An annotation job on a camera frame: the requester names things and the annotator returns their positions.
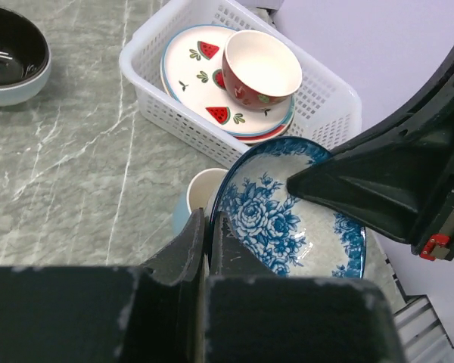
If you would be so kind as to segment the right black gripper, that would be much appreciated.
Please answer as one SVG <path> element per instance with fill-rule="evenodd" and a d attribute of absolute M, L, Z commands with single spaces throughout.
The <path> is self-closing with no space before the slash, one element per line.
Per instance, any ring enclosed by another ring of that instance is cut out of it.
<path fill-rule="evenodd" d="M 288 178 L 295 197 L 343 213 L 423 259 L 454 258 L 454 113 L 392 116 Z"/>

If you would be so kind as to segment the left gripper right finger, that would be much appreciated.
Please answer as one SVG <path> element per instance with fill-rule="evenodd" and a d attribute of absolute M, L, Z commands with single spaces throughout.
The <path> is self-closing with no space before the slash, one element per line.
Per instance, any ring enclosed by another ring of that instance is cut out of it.
<path fill-rule="evenodd" d="M 208 362 L 403 362 L 390 305 L 357 278 L 280 277 L 234 233 L 212 226 L 205 292 Z"/>

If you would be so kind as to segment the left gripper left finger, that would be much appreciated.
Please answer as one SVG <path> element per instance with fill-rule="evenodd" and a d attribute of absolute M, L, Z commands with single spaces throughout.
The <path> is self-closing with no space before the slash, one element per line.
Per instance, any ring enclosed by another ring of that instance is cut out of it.
<path fill-rule="evenodd" d="M 193 362 L 204 221 L 141 265 L 0 267 L 0 362 Z"/>

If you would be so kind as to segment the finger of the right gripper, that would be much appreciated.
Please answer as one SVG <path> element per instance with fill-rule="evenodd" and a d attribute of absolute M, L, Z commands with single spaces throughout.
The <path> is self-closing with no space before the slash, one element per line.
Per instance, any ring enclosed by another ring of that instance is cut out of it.
<path fill-rule="evenodd" d="M 365 130 L 355 138 L 334 148 L 331 153 L 333 155 L 351 150 L 360 144 L 374 139 L 391 129 L 395 129 L 403 123 L 403 119 L 407 116 L 410 118 L 414 113 L 418 112 L 432 99 L 445 84 L 449 78 L 454 75 L 454 46 L 449 51 L 448 55 L 443 60 L 442 64 L 437 68 L 430 79 L 417 91 L 404 105 L 398 110 L 395 110 L 391 115 L 380 121 L 378 124 Z"/>

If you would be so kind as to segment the white top bowl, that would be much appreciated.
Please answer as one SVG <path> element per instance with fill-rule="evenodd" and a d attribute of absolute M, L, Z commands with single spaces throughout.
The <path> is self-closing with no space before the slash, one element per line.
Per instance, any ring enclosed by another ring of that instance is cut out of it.
<path fill-rule="evenodd" d="M 293 51 L 276 37 L 241 30 L 225 42 L 222 77 L 234 101 L 263 110 L 290 98 L 301 86 L 303 71 Z"/>

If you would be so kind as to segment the white watermelon pattern plate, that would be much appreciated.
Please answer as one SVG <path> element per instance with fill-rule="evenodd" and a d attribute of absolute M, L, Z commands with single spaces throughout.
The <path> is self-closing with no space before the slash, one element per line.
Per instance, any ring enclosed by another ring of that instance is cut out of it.
<path fill-rule="evenodd" d="M 175 34 L 160 61 L 163 87 L 170 97 L 234 137 L 264 135 L 294 118 L 294 100 L 256 111 L 229 96 L 221 64 L 225 41 L 234 32 L 226 26 L 198 25 Z"/>

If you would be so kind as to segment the dark striped bottom bowl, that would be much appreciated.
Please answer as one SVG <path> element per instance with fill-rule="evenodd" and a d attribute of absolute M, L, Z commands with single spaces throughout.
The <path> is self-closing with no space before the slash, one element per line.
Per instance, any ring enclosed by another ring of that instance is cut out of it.
<path fill-rule="evenodd" d="M 40 29 L 23 15 L 0 7 L 0 88 L 33 79 L 49 59 L 50 49 Z"/>

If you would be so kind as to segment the red rimmed bottom plate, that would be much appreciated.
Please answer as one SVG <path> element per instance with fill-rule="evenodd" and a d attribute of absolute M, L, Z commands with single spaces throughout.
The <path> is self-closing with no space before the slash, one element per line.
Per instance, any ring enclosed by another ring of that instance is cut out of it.
<path fill-rule="evenodd" d="M 293 121 L 293 117 L 291 117 L 288 121 L 285 121 L 282 123 L 279 127 L 276 129 L 273 129 L 270 132 L 267 132 L 264 135 L 258 135 L 258 136 L 248 136 L 248 137 L 241 137 L 241 136 L 235 136 L 239 141 L 245 143 L 245 144 L 258 144 L 263 141 L 267 141 L 273 138 L 276 138 L 280 135 L 283 135 L 291 125 Z"/>

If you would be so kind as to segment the white light blue bowl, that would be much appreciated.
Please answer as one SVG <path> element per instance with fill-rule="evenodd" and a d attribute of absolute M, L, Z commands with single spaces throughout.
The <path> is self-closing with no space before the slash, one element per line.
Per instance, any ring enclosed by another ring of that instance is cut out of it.
<path fill-rule="evenodd" d="M 49 59 L 45 68 L 25 83 L 0 87 L 0 107 L 14 106 L 35 97 L 48 81 L 51 64 Z"/>

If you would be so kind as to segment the light blue mug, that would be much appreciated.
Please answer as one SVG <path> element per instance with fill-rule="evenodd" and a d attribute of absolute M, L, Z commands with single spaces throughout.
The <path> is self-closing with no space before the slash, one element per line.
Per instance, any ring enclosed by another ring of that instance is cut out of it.
<path fill-rule="evenodd" d="M 213 201 L 227 172 L 227 169 L 220 168 L 205 169 L 190 181 L 173 211 L 175 237 L 183 230 L 194 210 L 203 209 L 205 216 L 211 214 Z"/>

